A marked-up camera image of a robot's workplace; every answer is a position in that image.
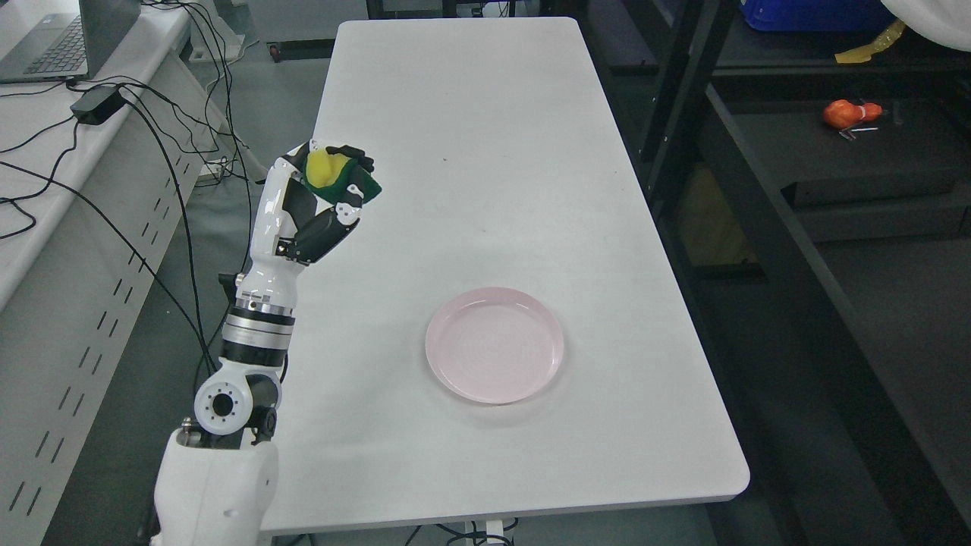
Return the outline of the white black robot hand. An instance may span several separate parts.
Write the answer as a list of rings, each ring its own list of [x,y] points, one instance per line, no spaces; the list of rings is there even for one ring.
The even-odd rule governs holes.
[[[249,271],[240,278],[236,304],[243,309],[289,315],[296,279],[332,251],[360,223],[365,203],[350,187],[335,204],[304,186],[306,156],[329,142],[310,140],[277,158],[267,173],[250,241]]]

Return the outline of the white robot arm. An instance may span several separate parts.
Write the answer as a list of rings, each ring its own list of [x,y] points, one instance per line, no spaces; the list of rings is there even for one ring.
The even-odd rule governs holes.
[[[237,300],[223,325],[221,368],[173,431],[155,486],[152,545],[263,545],[278,486],[272,442],[294,311]]]

